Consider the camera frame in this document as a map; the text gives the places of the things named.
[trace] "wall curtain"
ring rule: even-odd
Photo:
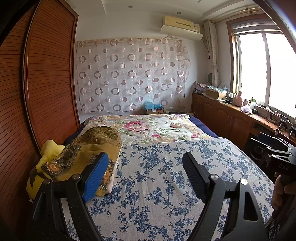
[[[213,85],[218,87],[220,84],[219,74],[218,74],[218,42],[217,42],[217,34],[215,24],[210,20],[204,23],[205,26],[205,36],[207,39],[207,48],[210,55],[211,60],[211,68],[212,68],[212,77],[213,77]]]
[[[96,39],[76,42],[75,53],[80,112],[132,115],[146,100],[166,111],[185,108],[190,60],[181,40]]]

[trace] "white wall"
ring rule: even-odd
[[[119,37],[166,37],[160,34],[163,14],[150,12],[117,12],[90,18],[78,18],[75,41]],[[191,109],[193,83],[207,82],[210,73],[208,52],[202,41],[183,39],[191,67],[186,82],[187,110]]]
[[[218,41],[218,72],[220,82],[225,82],[230,87],[231,62],[230,62],[230,44],[226,21],[216,23],[216,33]]]

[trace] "blue gripper pad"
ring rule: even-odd
[[[85,203],[95,196],[108,165],[109,158],[108,155],[104,153],[85,182],[84,193],[82,195],[82,199]]]

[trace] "blue floral bedsheet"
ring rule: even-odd
[[[204,204],[198,199],[182,166],[190,151],[209,173],[226,181],[249,181],[265,222],[271,216],[274,185],[239,148],[225,138],[194,142],[125,145],[112,193],[94,197],[89,212],[106,241],[187,240]],[[220,237],[229,200],[224,200],[213,240]],[[67,202],[63,209],[72,238],[78,239]]]

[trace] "metal screw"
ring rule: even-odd
[[[74,174],[72,176],[72,179],[74,179],[74,180],[78,180],[79,178],[80,178],[80,174]]]
[[[246,179],[241,179],[241,184],[242,185],[247,185],[248,184],[248,181]]]
[[[211,177],[212,180],[218,180],[219,179],[219,176],[217,174],[211,174],[210,177]]]
[[[47,185],[47,184],[50,184],[50,179],[45,179],[44,181],[43,181],[43,183],[45,184],[45,185]]]

